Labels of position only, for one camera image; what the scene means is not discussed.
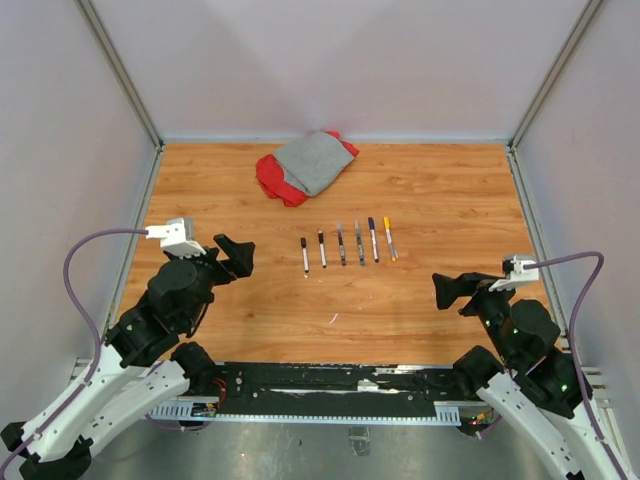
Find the angled white pen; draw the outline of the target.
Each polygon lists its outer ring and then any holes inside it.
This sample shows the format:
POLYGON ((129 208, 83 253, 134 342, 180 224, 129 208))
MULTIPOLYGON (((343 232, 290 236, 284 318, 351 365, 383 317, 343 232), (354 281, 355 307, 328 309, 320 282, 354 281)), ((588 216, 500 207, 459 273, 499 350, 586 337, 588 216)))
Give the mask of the angled white pen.
POLYGON ((303 259, 304 274, 306 276, 309 274, 309 271, 310 271, 308 252, 306 247, 302 247, 302 259, 303 259))

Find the white pen yellow end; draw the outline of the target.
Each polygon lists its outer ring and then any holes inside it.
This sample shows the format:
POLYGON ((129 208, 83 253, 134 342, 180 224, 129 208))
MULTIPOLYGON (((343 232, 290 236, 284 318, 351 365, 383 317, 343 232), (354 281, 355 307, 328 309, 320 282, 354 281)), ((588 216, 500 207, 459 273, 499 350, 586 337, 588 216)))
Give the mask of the white pen yellow end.
POLYGON ((392 262, 396 262, 398 260, 398 255, 395 249, 395 244, 394 244, 393 236, 391 233, 391 229, 385 227, 385 233, 386 233, 387 243, 390 250, 391 260, 392 262))

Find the white pen black end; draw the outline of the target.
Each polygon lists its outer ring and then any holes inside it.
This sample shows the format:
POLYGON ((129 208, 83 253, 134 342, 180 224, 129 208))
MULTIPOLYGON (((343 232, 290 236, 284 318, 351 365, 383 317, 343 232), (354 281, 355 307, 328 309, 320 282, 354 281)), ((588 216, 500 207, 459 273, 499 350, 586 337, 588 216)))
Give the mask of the white pen black end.
POLYGON ((322 268, 327 268, 328 262, 327 262, 327 257, 326 257, 325 244, 324 244, 323 240, 319 240, 319 250, 320 250, 322 268))

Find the white marker blue tip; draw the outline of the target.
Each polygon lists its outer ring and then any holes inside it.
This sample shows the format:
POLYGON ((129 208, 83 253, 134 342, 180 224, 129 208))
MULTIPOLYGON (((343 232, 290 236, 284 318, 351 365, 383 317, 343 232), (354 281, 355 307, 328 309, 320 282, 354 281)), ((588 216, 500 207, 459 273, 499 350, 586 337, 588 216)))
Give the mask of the white marker blue tip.
POLYGON ((379 263, 380 262, 380 254, 379 254, 377 234, 376 234, 375 228, 370 228, 369 233, 370 233, 370 238, 371 238, 373 259, 374 259, 375 263, 379 263))

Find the purple pen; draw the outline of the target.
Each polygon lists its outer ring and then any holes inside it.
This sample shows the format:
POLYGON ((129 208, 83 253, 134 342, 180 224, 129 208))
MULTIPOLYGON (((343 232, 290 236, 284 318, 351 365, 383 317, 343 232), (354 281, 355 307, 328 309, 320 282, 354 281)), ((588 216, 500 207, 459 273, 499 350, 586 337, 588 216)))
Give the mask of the purple pen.
POLYGON ((346 261, 346 250, 345 250, 344 238, 343 238, 343 227, 341 223, 339 222, 337 223, 336 230, 337 230, 340 262, 341 262, 341 266, 344 267, 347 265, 347 261, 346 261))

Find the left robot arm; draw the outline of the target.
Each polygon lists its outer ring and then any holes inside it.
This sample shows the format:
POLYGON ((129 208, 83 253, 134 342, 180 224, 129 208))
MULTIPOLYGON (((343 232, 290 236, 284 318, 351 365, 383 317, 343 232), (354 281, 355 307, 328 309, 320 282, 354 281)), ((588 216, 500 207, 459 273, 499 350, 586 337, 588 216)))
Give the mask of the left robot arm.
POLYGON ((255 245, 224 234, 215 247, 165 242, 167 257, 139 301, 94 338, 94 357, 40 414, 1 432, 24 479, 79 479, 121 432, 163 401, 213 386, 214 362, 191 339, 217 286, 249 277, 255 245))

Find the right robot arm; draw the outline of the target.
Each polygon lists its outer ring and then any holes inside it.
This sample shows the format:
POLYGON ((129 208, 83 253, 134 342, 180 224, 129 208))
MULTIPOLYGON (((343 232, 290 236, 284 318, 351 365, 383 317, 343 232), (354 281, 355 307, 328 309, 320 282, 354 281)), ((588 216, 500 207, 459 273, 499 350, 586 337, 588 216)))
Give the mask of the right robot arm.
POLYGON ((436 306, 465 297, 464 317, 476 317, 494 348, 476 345, 453 365, 453 387, 478 397, 522 435, 556 479, 632 479, 619 449, 605 437, 597 404, 571 354, 556 346, 558 325, 534 299, 494 289, 496 278, 435 273, 436 306))

